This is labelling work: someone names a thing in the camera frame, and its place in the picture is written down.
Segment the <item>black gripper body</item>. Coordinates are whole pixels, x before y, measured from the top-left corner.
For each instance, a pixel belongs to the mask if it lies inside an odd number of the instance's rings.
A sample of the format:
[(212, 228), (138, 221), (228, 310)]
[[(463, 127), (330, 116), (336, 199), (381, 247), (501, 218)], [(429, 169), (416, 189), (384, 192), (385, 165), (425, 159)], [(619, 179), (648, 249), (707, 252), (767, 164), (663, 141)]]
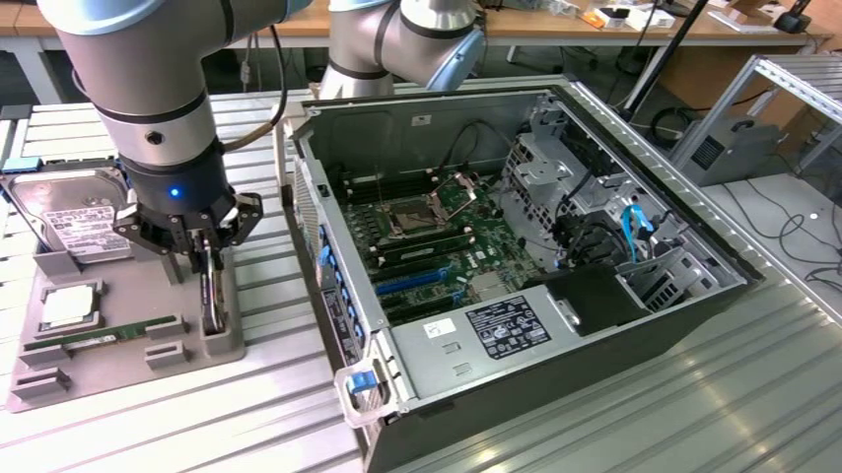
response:
[(136, 203), (164, 214), (210, 210), (233, 193), (222, 161), (222, 145), (214, 140), (192, 160), (174, 166), (140, 164), (120, 158), (136, 194)]

